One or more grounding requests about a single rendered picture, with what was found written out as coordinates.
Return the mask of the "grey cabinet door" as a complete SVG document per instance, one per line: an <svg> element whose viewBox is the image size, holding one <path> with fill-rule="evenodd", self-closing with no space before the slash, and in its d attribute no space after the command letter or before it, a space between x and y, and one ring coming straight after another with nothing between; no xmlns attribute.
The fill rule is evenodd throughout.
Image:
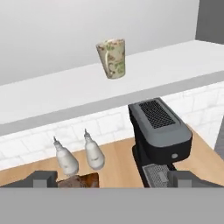
<svg viewBox="0 0 224 224"><path fill-rule="evenodd" d="M224 45L224 0L199 0L195 38Z"/></svg>

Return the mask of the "black grey coffee machine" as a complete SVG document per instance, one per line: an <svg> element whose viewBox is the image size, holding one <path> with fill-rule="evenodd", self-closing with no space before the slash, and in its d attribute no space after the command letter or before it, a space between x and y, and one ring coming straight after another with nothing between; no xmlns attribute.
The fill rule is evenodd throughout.
<svg viewBox="0 0 224 224"><path fill-rule="evenodd" d="M168 171L190 156L193 133L161 99L128 105L135 145L132 155L144 187L167 187Z"/></svg>

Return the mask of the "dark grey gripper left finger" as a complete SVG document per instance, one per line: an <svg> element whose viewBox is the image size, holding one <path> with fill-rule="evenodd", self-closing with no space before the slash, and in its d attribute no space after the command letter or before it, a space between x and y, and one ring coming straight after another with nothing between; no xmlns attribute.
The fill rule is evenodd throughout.
<svg viewBox="0 0 224 224"><path fill-rule="evenodd" d="M56 171L34 171L29 176L16 182L4 185L4 187L22 188L49 188L57 187L58 173Z"/></svg>

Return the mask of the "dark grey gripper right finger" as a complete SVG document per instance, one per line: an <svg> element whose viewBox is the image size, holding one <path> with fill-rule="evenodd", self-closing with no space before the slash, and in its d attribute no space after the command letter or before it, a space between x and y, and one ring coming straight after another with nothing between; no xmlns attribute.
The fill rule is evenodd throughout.
<svg viewBox="0 0 224 224"><path fill-rule="evenodd" d="M169 171L167 178L169 187L221 187L221 185L198 178L190 171Z"/></svg>

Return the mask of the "floral beige mug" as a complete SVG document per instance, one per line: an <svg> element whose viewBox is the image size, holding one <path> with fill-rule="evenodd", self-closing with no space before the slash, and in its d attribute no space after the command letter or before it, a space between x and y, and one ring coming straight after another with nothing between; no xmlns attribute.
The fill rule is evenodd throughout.
<svg viewBox="0 0 224 224"><path fill-rule="evenodd" d="M125 40L110 39L96 45L103 69L108 79L125 75Z"/></svg>

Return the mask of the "white cabinet shelf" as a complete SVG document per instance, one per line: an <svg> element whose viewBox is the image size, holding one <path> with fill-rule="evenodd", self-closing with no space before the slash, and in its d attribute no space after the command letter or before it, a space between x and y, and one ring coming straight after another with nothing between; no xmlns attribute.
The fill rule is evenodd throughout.
<svg viewBox="0 0 224 224"><path fill-rule="evenodd" d="M0 86L0 136L224 81L224 45L189 41L126 57L126 74L102 65Z"/></svg>

